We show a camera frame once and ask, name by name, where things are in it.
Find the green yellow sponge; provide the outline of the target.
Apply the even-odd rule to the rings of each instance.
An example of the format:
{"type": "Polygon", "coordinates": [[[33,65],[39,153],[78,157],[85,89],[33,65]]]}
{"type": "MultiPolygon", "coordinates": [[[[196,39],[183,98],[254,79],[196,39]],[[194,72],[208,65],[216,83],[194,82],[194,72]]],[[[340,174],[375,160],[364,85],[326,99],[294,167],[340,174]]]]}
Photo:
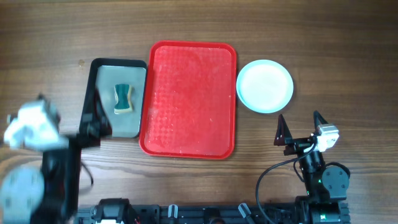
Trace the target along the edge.
{"type": "Polygon", "coordinates": [[[131,103],[132,86],[128,84],[117,84],[114,86],[114,95],[116,104],[114,106],[114,113],[130,113],[133,111],[131,103]]]}

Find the light blue plate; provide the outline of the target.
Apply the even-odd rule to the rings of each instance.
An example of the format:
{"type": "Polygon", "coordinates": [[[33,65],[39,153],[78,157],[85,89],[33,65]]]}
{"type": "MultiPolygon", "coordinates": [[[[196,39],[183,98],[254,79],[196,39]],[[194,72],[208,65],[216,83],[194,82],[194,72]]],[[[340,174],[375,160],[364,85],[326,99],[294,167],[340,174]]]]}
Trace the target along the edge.
{"type": "Polygon", "coordinates": [[[255,60],[238,73],[236,93],[244,106],[262,114],[282,110],[294,94],[289,71],[273,60],[255,60]]]}

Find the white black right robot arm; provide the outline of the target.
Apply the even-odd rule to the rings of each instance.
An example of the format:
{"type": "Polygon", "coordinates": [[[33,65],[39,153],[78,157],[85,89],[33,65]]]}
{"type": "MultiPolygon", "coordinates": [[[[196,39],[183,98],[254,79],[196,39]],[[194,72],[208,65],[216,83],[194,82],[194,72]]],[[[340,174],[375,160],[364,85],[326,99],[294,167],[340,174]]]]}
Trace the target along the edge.
{"type": "Polygon", "coordinates": [[[326,163],[323,153],[332,148],[339,130],[319,112],[313,113],[315,131],[307,138],[293,138],[282,115],[278,117],[274,144],[284,146],[284,155],[296,155],[306,196],[295,199],[298,223],[350,223],[347,189],[351,173],[338,163],[326,163]]]}

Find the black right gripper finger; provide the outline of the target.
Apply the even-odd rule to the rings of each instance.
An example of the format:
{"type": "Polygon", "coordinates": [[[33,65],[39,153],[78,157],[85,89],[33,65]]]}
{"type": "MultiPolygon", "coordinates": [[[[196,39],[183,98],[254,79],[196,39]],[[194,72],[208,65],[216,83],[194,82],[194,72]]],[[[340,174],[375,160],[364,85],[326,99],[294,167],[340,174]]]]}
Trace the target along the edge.
{"type": "Polygon", "coordinates": [[[325,132],[328,128],[328,122],[323,118],[323,116],[315,110],[313,112],[313,120],[314,120],[314,135],[318,136],[325,132]]]}
{"type": "Polygon", "coordinates": [[[277,132],[275,134],[274,145],[286,146],[290,144],[293,144],[293,138],[283,115],[280,114],[278,117],[277,132]]]}

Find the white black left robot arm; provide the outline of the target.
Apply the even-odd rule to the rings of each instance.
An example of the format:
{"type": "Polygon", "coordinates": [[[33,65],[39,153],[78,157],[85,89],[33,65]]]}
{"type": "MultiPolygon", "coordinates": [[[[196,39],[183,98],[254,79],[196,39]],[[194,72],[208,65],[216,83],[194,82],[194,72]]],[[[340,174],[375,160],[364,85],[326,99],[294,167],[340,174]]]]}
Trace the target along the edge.
{"type": "Polygon", "coordinates": [[[3,223],[68,223],[76,214],[80,173],[86,168],[81,152],[98,146],[103,128],[110,127],[98,91],[86,93],[79,133],[60,134],[59,122],[57,108],[44,95],[8,116],[4,144],[40,152],[42,163],[16,167],[3,179],[3,223]]]}

